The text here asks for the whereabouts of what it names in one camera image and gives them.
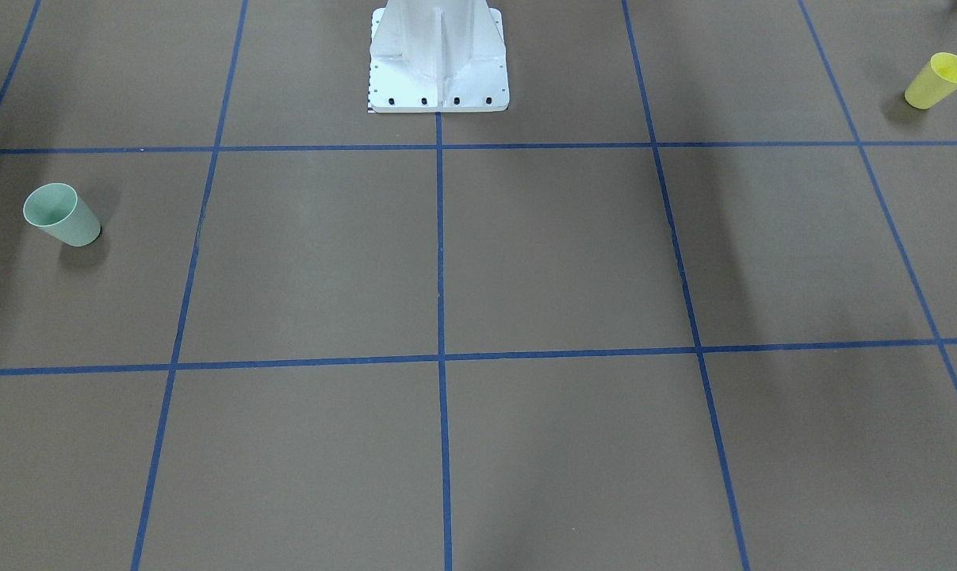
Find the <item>yellow plastic cup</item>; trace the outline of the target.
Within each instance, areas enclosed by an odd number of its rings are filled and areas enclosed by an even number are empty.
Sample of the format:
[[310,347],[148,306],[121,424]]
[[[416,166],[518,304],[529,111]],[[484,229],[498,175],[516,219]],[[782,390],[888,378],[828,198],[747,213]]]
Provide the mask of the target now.
[[905,88],[903,97],[914,109],[931,109],[957,90],[957,55],[935,53]]

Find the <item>green plastic cup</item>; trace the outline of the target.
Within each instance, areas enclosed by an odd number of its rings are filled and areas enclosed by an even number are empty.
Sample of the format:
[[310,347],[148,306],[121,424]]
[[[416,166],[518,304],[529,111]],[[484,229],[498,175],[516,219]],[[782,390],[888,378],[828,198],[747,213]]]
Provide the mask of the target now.
[[75,188],[65,183],[36,188],[25,199],[22,216],[33,227],[73,248],[90,245],[101,235],[101,221]]

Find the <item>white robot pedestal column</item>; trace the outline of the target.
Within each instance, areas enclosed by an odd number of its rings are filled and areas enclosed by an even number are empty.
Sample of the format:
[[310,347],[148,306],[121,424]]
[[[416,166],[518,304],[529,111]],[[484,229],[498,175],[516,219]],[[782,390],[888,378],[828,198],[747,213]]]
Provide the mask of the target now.
[[372,113],[510,107],[503,15],[485,1],[388,1],[370,18]]

